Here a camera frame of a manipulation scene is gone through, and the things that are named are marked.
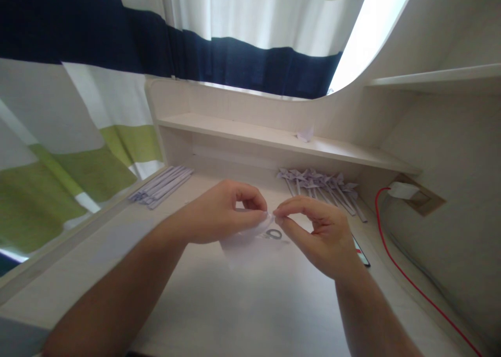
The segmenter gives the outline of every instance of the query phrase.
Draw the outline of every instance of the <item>scissors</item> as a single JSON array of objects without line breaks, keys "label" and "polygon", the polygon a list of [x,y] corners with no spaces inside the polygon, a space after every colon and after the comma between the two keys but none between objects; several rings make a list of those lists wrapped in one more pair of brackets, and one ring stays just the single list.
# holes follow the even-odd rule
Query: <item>scissors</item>
[{"label": "scissors", "polygon": [[278,229],[268,229],[263,237],[272,240],[281,240],[282,232],[280,232]]}]

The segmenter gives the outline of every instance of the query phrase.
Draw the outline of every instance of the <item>red cable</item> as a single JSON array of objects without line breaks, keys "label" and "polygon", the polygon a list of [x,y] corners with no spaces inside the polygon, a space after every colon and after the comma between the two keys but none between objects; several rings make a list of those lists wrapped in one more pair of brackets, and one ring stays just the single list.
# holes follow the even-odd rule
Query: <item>red cable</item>
[{"label": "red cable", "polygon": [[390,189],[389,187],[384,187],[384,188],[380,189],[380,190],[377,192],[377,195],[376,195],[376,216],[377,216],[377,226],[378,226],[378,228],[379,228],[379,234],[381,235],[381,239],[382,239],[382,241],[383,241],[383,245],[384,245],[384,247],[385,247],[386,253],[387,253],[387,254],[388,254],[388,256],[390,257],[390,259],[391,259],[391,261],[393,262],[393,264],[394,264],[395,266],[397,266],[398,270],[402,273],[402,275],[404,275],[404,276],[405,276],[405,278],[406,278],[406,279],[407,279],[407,280],[408,280],[408,281],[412,284],[412,286],[413,286],[413,287],[415,287],[415,288],[416,288],[416,290],[417,290],[418,292],[420,292],[420,293],[421,293],[421,295],[422,295],[422,296],[423,296],[423,297],[424,297],[424,298],[425,298],[428,302],[430,302],[430,303],[431,303],[431,305],[432,305],[434,308],[436,308],[436,309],[437,309],[437,311],[438,311],[438,312],[442,315],[442,317],[444,317],[444,318],[445,318],[445,320],[446,320],[446,321],[448,321],[448,322],[450,323],[450,325],[454,327],[454,329],[458,332],[458,334],[460,334],[460,335],[461,335],[461,337],[462,337],[462,338],[463,338],[463,339],[464,339],[464,340],[468,343],[468,345],[471,347],[471,349],[473,349],[473,350],[475,351],[475,353],[476,353],[479,357],[482,357],[482,355],[481,355],[481,353],[478,351],[478,349],[477,349],[477,348],[475,348],[475,346],[471,343],[471,341],[469,341],[469,340],[468,340],[468,338],[467,338],[467,337],[466,337],[466,336],[465,336],[465,335],[461,332],[461,330],[460,330],[460,329],[459,329],[459,328],[458,328],[458,327],[457,327],[457,326],[456,326],[456,325],[452,322],[452,320],[450,320],[450,319],[449,319],[449,317],[448,317],[447,315],[445,315],[445,313],[444,313],[442,310],[440,310],[440,308],[439,308],[437,305],[435,305],[435,304],[433,303],[433,301],[432,301],[432,300],[430,300],[430,299],[426,296],[426,294],[424,294],[424,293],[421,291],[421,289],[419,289],[419,288],[417,287],[417,285],[416,285],[416,284],[414,284],[414,283],[412,282],[412,280],[411,280],[411,279],[409,279],[409,277],[405,274],[405,272],[404,272],[404,271],[403,271],[403,270],[399,267],[399,265],[397,264],[397,262],[395,262],[395,260],[393,259],[393,257],[392,257],[392,256],[391,256],[391,254],[390,254],[390,251],[388,251],[388,247],[386,246],[385,237],[383,236],[383,230],[381,229],[381,218],[380,218],[380,216],[379,216],[379,207],[378,207],[378,205],[377,205],[377,201],[378,201],[378,199],[379,199],[379,195],[381,194],[381,192],[382,192],[382,191],[384,191],[384,190],[389,190],[389,189]]}]

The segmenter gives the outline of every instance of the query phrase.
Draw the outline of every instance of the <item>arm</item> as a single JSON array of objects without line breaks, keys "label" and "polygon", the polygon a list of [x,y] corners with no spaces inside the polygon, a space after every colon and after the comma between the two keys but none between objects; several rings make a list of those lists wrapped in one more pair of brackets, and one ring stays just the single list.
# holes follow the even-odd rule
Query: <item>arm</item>
[{"label": "arm", "polygon": [[[288,216],[312,221],[310,234]],[[275,211],[276,223],[308,260],[336,282],[344,332],[353,356],[421,356],[383,293],[356,254],[344,213],[335,206],[297,196]]]},{"label": "arm", "polygon": [[[236,212],[242,201],[251,212]],[[266,217],[259,190],[225,180],[146,235],[63,316],[43,356],[124,355],[145,323],[188,243],[210,243]]]}]

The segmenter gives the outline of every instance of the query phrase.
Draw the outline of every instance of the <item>power outlet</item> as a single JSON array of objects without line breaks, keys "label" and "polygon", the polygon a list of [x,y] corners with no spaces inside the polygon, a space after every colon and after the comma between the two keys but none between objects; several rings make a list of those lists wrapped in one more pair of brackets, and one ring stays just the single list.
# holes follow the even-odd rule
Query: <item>power outlet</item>
[{"label": "power outlet", "polygon": [[419,191],[411,199],[402,200],[421,216],[429,215],[446,202],[445,199],[439,197],[433,191],[423,187],[405,174],[399,174],[394,181],[408,183],[419,188]]}]

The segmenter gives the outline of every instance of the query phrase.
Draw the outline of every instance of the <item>desk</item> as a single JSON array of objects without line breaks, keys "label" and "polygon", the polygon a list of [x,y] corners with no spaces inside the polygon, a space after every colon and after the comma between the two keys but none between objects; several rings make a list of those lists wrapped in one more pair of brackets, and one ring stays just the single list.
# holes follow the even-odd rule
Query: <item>desk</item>
[{"label": "desk", "polygon": [[[130,204],[0,307],[0,316],[51,328],[118,259],[92,262],[107,234],[120,225],[155,223],[223,178],[250,183],[275,209],[290,197],[276,172],[192,156],[193,177],[155,211]],[[369,269],[411,338],[427,356],[460,356],[438,327],[381,262],[369,222],[351,218],[352,232],[372,264]],[[294,219],[308,230],[304,216]],[[334,282],[290,243],[249,267],[231,271],[219,243],[189,245],[132,348],[168,356],[349,356]]]}]

